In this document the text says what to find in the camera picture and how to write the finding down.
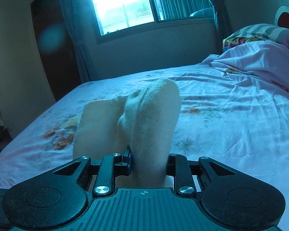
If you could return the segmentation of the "dark wooden wardrobe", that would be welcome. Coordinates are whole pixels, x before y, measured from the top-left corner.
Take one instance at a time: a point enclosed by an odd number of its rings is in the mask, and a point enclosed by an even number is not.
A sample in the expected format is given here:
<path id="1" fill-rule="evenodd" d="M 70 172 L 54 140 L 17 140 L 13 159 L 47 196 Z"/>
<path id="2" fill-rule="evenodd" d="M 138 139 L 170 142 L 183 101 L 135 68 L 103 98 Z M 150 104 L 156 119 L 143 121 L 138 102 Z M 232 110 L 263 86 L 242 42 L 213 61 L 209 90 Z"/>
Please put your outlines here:
<path id="1" fill-rule="evenodd" d="M 31 14 L 44 72 L 58 101 L 81 84 L 73 42 L 59 0 L 34 0 Z"/>

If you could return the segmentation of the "striped floral pillow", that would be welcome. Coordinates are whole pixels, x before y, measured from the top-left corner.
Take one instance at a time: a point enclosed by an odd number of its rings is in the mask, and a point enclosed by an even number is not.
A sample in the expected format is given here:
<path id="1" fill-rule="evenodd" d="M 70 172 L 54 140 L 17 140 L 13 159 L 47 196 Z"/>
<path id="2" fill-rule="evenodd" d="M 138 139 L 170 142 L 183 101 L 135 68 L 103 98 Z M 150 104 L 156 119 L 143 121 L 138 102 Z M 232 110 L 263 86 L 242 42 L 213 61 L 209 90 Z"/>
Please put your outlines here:
<path id="1" fill-rule="evenodd" d="M 223 40 L 223 52 L 252 41 L 272 41 L 289 49 L 289 29 L 267 23 L 241 28 Z"/>

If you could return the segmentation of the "left blue curtain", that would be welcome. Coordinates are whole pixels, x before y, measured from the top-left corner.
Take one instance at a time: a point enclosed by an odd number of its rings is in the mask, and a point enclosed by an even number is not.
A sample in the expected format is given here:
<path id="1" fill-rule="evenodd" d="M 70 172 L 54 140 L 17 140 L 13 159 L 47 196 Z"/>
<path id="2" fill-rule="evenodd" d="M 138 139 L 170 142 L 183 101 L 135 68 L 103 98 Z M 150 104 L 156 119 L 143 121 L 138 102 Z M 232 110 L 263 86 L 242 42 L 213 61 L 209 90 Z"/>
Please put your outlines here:
<path id="1" fill-rule="evenodd" d="M 72 40 L 81 82 L 98 80 L 97 71 L 86 45 L 82 0 L 59 0 L 68 34 Z"/>

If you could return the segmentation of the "window with bright glass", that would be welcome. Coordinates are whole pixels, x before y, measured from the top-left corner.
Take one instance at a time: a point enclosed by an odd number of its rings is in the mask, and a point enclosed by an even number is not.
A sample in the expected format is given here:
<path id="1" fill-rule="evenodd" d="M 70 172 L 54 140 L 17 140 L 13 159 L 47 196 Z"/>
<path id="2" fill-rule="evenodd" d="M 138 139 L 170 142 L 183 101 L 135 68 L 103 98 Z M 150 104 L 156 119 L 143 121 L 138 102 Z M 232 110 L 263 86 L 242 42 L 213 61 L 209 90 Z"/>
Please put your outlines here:
<path id="1" fill-rule="evenodd" d="M 190 18 L 213 18 L 209 0 L 90 0 L 97 39 L 120 38 L 130 28 Z"/>

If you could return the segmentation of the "floral pink bed sheet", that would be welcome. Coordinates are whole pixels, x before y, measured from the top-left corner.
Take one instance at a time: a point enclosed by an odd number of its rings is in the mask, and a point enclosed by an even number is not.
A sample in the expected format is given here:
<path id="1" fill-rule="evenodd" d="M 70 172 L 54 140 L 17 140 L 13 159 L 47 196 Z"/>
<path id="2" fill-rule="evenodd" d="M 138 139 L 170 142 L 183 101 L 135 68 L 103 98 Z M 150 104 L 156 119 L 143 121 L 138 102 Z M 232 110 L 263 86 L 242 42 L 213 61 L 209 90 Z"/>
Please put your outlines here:
<path id="1" fill-rule="evenodd" d="M 84 106 L 128 95 L 154 80 L 173 80 L 182 97 L 171 151 L 208 156 L 278 188 L 286 199 L 279 223 L 289 230 L 289 93 L 259 78 L 197 64 L 87 82 L 55 103 L 0 153 L 0 188 L 72 159 Z"/>

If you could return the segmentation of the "blue curtain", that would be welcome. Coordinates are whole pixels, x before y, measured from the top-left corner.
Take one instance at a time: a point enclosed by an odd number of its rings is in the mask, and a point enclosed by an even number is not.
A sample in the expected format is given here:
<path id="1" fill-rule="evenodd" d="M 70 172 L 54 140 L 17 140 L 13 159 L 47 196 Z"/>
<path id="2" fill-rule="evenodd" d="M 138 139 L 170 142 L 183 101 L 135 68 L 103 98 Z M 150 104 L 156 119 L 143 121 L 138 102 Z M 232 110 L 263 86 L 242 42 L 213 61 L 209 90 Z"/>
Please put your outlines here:
<path id="1" fill-rule="evenodd" d="M 225 0 L 209 0 L 213 7 L 214 25 L 216 28 L 217 49 L 223 50 L 223 40 L 232 34 L 232 26 Z"/>
<path id="2" fill-rule="evenodd" d="M 81 82 L 98 80 L 97 71 L 86 45 L 82 0 L 59 0 L 68 34 L 72 40 Z"/>

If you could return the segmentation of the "cream knit sweater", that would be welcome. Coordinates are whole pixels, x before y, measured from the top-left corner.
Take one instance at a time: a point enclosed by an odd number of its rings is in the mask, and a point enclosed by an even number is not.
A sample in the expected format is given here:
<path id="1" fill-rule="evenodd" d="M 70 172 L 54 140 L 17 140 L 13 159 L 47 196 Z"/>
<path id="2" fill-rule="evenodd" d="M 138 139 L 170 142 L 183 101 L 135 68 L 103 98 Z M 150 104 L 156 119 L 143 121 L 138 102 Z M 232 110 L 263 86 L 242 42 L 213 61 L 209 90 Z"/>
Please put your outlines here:
<path id="1" fill-rule="evenodd" d="M 83 109 L 72 157 L 100 160 L 129 147 L 132 172 L 128 177 L 118 177 L 117 185 L 168 187 L 166 164 L 181 104 L 178 86 L 168 78 L 129 95 L 92 101 Z"/>

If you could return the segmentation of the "right blue curtain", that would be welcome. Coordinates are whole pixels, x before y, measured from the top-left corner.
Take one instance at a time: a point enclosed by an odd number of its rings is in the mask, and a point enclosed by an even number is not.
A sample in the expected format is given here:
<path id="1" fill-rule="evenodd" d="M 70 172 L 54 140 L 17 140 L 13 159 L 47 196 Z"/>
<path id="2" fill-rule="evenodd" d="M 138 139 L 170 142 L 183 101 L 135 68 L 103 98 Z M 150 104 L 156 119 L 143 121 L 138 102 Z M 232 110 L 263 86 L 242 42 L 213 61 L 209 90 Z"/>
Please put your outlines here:
<path id="1" fill-rule="evenodd" d="M 232 34 L 232 26 L 225 0 L 209 0 L 213 7 L 214 25 L 216 28 L 217 49 L 223 50 L 223 40 Z"/>

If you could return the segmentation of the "pink crumpled blanket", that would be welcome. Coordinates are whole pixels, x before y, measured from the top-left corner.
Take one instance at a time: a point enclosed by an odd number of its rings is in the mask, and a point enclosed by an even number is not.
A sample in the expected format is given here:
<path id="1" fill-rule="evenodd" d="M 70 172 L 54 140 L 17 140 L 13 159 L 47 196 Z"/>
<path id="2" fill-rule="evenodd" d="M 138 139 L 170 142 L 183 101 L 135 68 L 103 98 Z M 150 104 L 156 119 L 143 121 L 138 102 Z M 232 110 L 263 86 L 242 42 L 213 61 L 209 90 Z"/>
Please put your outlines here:
<path id="1" fill-rule="evenodd" d="M 272 41 L 253 41 L 211 54 L 203 63 L 223 72 L 244 74 L 289 93 L 289 48 Z"/>

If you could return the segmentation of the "round white red headboard ornament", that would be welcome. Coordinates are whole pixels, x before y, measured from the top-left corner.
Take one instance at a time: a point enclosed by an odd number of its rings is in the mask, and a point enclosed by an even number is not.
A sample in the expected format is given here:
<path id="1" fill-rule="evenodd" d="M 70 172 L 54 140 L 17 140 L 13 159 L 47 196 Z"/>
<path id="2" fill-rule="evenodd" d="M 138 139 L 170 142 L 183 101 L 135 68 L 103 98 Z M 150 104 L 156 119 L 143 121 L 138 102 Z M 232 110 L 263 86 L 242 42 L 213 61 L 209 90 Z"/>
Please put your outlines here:
<path id="1" fill-rule="evenodd" d="M 275 26 L 289 29 L 289 7 L 281 6 L 275 14 Z"/>

